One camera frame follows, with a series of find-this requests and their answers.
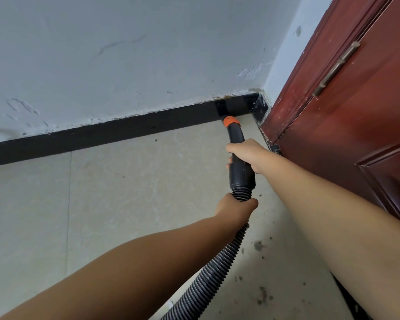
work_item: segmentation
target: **red wooden door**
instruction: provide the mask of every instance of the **red wooden door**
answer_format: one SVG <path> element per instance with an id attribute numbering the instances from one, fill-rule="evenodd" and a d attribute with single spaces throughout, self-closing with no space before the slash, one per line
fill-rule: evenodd
<path id="1" fill-rule="evenodd" d="M 290 160 L 400 218 L 400 0 L 360 44 L 277 144 Z"/>

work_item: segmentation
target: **floor tile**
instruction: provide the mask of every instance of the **floor tile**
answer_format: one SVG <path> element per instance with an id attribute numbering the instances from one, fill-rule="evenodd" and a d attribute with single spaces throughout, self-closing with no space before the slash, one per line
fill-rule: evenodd
<path id="1" fill-rule="evenodd" d="M 0 166 L 0 315 L 65 276 L 70 155 Z"/>
<path id="2" fill-rule="evenodd" d="M 265 145 L 251 116 L 240 122 L 246 138 Z M 67 274 L 123 242 L 212 215 L 229 191 L 227 142 L 222 123 L 211 122 L 73 152 Z M 253 196 L 260 205 L 243 253 L 202 318 L 352 319 L 326 265 L 262 176 Z"/>

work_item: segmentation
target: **tile grout line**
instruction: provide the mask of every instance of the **tile grout line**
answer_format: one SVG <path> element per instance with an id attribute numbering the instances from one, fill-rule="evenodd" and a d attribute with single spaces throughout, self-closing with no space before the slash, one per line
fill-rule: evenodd
<path id="1" fill-rule="evenodd" d="M 65 243 L 65 277 L 67 277 L 67 264 L 68 264 L 68 233 L 69 233 L 69 203 L 71 195 L 71 162 L 72 162 L 72 151 L 69 156 L 69 186 L 68 186 L 68 209 L 67 209 L 67 233 Z"/>

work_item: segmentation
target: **forearm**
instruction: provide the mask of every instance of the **forearm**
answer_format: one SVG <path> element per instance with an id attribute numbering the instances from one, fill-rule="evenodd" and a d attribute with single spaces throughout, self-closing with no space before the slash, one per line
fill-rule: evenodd
<path id="1" fill-rule="evenodd" d="M 127 242 L 2 320 L 148 319 L 235 231 L 215 216 Z"/>
<path id="2" fill-rule="evenodd" d="M 396 319 L 400 221 L 281 156 L 267 152 L 260 161 L 268 182 L 343 285 L 375 319 Z"/>

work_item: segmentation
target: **white wall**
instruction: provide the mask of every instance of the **white wall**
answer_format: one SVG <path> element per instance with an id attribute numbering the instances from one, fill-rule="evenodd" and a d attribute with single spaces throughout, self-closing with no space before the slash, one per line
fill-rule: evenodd
<path id="1" fill-rule="evenodd" d="M 0 141 L 261 88 L 300 0 L 0 0 Z"/>
<path id="2" fill-rule="evenodd" d="M 273 105 L 332 0 L 301 0 L 264 84 Z"/>

